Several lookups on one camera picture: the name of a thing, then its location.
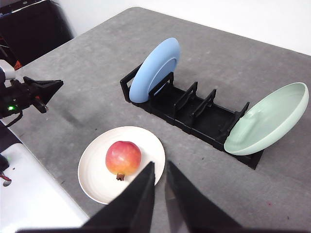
black chair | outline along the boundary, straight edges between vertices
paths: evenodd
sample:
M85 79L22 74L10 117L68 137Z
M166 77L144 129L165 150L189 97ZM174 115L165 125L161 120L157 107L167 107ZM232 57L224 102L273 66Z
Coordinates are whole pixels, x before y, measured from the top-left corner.
M73 38L60 7L51 0L0 16L0 35L23 66Z

green led light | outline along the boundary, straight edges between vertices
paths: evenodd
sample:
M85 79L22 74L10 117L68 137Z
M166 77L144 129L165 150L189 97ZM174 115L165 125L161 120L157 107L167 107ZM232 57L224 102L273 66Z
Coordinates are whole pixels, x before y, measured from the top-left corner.
M14 109L15 109L15 106L9 106L9 107L8 107L8 110L9 110L9 111L14 110Z

light green plate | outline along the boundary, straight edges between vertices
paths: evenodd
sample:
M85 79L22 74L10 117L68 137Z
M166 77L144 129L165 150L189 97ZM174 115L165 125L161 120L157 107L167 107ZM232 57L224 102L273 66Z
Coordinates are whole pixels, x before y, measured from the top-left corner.
M292 83L271 93L237 122L225 141L225 151L248 155L283 137L301 118L309 101L304 83Z

blue plate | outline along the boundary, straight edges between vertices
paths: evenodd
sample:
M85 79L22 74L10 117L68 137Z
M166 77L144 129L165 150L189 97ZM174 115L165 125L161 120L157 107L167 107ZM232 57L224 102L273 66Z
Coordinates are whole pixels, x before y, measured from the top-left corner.
M130 88L130 100L135 103L148 101L149 92L177 66L180 46L175 38L159 44L139 68Z

plate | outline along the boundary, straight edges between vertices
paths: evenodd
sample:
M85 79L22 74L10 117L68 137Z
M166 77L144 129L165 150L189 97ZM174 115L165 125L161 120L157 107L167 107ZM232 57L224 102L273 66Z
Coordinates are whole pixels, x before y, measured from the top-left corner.
M149 92L177 66L180 46L175 38L159 44L142 63L130 87L130 100L135 103L148 101Z
M108 148L116 141L135 143L142 154L138 171L118 181L105 165ZM150 162L155 163L155 184L159 181L165 165L165 153L160 140L150 131L134 126L109 130L94 139L81 156L78 179L83 191L93 200L109 204Z
M309 101L304 83L292 83L271 93L237 122L225 141L234 155L256 153L283 137L299 121Z

